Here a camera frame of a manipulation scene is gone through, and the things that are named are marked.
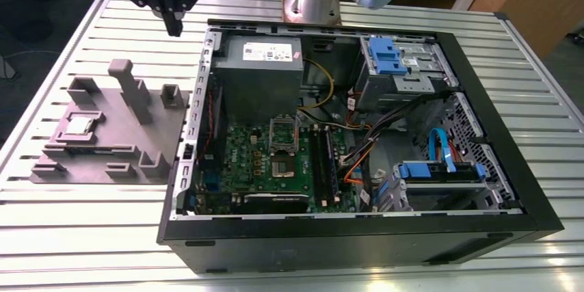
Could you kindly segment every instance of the black cable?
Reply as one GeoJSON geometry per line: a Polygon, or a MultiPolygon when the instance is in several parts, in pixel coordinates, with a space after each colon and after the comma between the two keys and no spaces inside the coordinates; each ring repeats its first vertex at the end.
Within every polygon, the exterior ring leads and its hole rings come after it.
{"type": "MultiPolygon", "coordinates": [[[[320,103],[320,97],[319,97],[319,95],[315,95],[313,99],[315,99],[316,103],[319,104],[319,103],[320,103]]],[[[323,105],[321,107],[319,107],[319,109],[320,109],[320,111],[323,111],[323,113],[327,115],[328,120],[332,121],[332,122],[335,122],[335,118],[333,118],[331,112],[325,109],[325,106],[323,105]]]]}

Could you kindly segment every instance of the slotted aluminum table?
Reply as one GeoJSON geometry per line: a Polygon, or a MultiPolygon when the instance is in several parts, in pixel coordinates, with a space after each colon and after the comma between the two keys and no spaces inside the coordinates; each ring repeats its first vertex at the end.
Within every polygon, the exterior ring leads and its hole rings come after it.
{"type": "Polygon", "coordinates": [[[208,18],[280,20],[280,0],[200,0],[171,38],[148,9],[95,0],[0,152],[0,288],[75,291],[584,290],[583,117],[508,22],[492,14],[343,4],[344,25],[452,32],[565,230],[453,266],[196,276],[155,243],[165,186],[35,185],[31,167],[65,112],[71,80],[101,86],[129,58],[149,88],[195,85],[208,18]]]}

